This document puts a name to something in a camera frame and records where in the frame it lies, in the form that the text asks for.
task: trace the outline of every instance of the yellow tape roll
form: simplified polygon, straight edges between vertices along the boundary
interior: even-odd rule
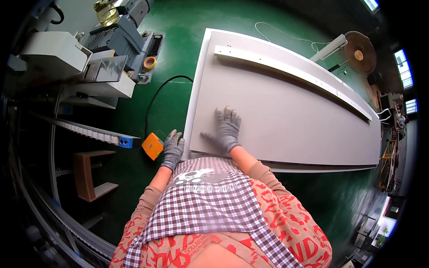
[[[148,70],[154,68],[156,64],[157,64],[157,59],[155,59],[154,57],[147,57],[143,62],[143,66]]]

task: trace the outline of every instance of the yellow metal frame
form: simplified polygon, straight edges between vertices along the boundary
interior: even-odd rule
[[[392,154],[393,150],[396,146],[396,139],[391,139],[384,150],[383,156],[381,157],[381,171],[380,171],[380,180],[378,182],[378,188],[382,190],[386,190],[387,182],[389,178],[383,176],[383,171],[386,168],[389,168],[392,163]]]

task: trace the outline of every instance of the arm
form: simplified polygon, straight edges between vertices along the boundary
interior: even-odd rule
[[[238,136],[241,125],[241,117],[237,112],[231,110],[229,106],[225,107],[225,113],[217,108],[216,117],[218,119],[218,132],[216,134],[201,133],[201,136],[209,140],[222,152],[230,154],[234,162],[237,163],[241,171],[247,176],[255,180],[260,180],[272,189],[278,196],[290,193],[277,180],[271,169],[264,166],[260,161],[256,160],[239,144]]]
[[[167,186],[172,173],[173,171],[171,169],[165,166],[160,166],[160,168],[158,169],[158,172],[156,173],[155,177],[152,179],[149,186],[153,186],[161,192],[164,191],[164,188],[165,186]]]
[[[258,160],[246,152],[242,146],[235,146],[230,151],[230,156],[245,174],[247,174],[250,168],[258,162]]]
[[[161,167],[158,169],[149,186],[146,187],[145,192],[140,196],[139,203],[133,214],[131,214],[131,219],[125,224],[122,239],[113,253],[110,268],[122,267],[125,253],[131,241],[140,235],[146,226],[161,193],[167,186],[170,176],[176,169],[182,156],[184,139],[178,142],[180,135],[181,132],[176,133],[176,130],[173,130],[166,138],[164,142],[164,159]]]

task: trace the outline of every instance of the hand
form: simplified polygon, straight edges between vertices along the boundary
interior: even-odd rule
[[[201,132],[201,136],[209,140],[222,152],[230,153],[235,146],[241,146],[238,141],[241,117],[229,106],[225,107],[225,115],[219,108],[216,108],[218,118],[218,131],[216,134]]]
[[[182,132],[176,133],[177,130],[173,130],[165,139],[164,142],[164,160],[161,163],[161,166],[165,166],[171,171],[174,171],[179,164],[180,157],[183,154],[183,148],[185,146],[185,140],[180,139]]]

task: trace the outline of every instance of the checkered apron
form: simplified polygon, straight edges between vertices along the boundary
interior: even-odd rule
[[[301,263],[264,220],[250,179],[233,161],[203,157],[179,164],[149,221],[128,247],[125,268],[138,268],[142,245],[171,235],[247,232],[277,268]]]

